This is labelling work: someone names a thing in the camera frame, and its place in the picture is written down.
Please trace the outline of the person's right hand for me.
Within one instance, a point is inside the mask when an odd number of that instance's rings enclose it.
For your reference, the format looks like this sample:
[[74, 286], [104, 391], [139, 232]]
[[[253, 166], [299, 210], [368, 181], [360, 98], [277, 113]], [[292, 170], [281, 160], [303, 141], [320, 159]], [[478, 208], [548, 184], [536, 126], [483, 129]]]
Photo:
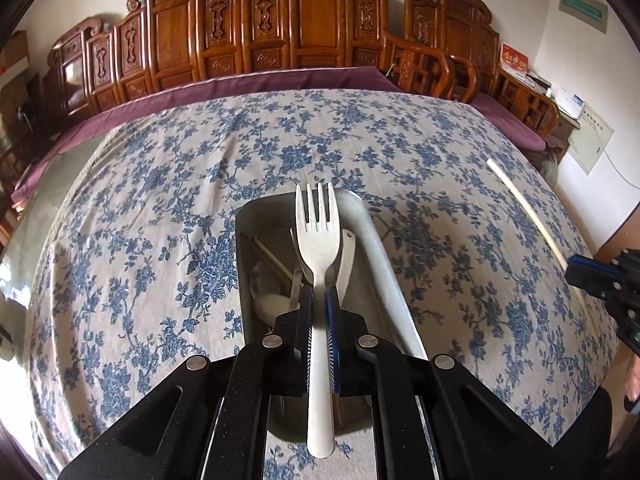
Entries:
[[626, 371], [625, 396], [630, 402], [636, 402], [640, 396], [640, 358], [632, 356]]

